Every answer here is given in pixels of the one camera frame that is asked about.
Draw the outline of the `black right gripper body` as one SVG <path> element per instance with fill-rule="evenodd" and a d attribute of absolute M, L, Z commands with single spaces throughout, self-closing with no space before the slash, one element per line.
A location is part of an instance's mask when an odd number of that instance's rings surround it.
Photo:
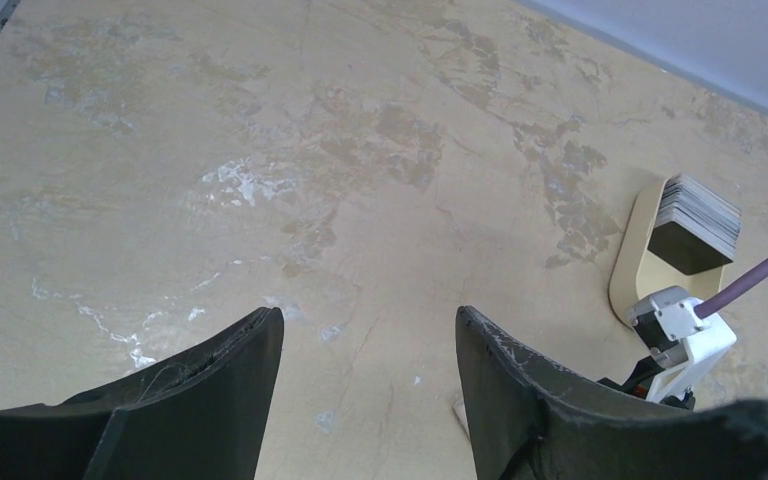
<path fill-rule="evenodd" d="M 613 390 L 645 400 L 652 386 L 653 380 L 657 374 L 665 371 L 653 358 L 646 357 L 637 362 L 628 379 L 622 384 L 616 383 L 610 378 L 603 377 L 598 383 Z M 665 396 L 659 401 L 660 404 L 693 411 L 696 398 L 691 390 L 688 390 L 682 397 L 675 395 Z"/>

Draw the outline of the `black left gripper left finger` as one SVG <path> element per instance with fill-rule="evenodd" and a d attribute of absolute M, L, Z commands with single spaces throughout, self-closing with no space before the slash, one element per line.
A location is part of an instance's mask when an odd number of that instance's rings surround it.
<path fill-rule="evenodd" d="M 0 479 L 251 479 L 284 337 L 258 308 L 213 337 L 57 405 L 0 410 Z"/>

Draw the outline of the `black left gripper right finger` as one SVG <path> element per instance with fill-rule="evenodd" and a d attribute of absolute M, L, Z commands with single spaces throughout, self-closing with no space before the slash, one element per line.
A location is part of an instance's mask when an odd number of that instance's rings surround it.
<path fill-rule="evenodd" d="M 584 378 L 471 306 L 457 362 L 481 479 L 768 479 L 768 400 L 693 412 Z"/>

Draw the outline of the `stack of credit cards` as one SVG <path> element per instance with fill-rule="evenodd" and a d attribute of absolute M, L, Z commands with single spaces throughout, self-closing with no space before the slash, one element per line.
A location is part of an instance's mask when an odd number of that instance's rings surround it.
<path fill-rule="evenodd" d="M 663 188 L 648 251 L 684 275 L 732 263 L 742 210 L 709 187 L 681 173 Z"/>

